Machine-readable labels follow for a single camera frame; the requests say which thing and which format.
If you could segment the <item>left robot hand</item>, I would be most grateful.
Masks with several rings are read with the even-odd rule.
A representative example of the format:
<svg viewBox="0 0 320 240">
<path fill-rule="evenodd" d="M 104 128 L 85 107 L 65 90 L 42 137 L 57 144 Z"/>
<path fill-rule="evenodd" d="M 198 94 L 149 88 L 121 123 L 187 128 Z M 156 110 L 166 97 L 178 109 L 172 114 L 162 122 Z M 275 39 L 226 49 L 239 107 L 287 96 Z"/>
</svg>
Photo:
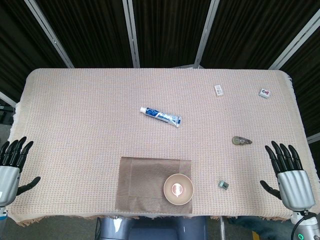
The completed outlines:
<svg viewBox="0 0 320 240">
<path fill-rule="evenodd" d="M 0 147 L 0 206 L 13 203 L 17 196 L 34 188 L 41 177 L 35 177 L 30 183 L 20 186 L 21 173 L 28 153 L 34 142 L 25 143 L 27 137 L 6 141 Z"/>
</svg>

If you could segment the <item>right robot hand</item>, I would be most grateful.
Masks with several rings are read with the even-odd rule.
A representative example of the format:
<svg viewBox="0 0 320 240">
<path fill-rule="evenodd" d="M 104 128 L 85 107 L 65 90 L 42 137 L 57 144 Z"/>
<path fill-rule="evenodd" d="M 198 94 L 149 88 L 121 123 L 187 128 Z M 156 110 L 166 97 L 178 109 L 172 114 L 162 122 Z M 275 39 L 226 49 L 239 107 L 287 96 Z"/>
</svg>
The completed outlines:
<svg viewBox="0 0 320 240">
<path fill-rule="evenodd" d="M 260 185 L 293 212 L 311 209 L 316 201 L 309 176 L 303 169 L 297 150 L 292 145 L 285 146 L 275 141 L 271 141 L 271 145 L 272 147 L 266 145 L 265 150 L 268 153 L 278 189 L 272 188 L 264 180 L 260 181 Z"/>
</svg>

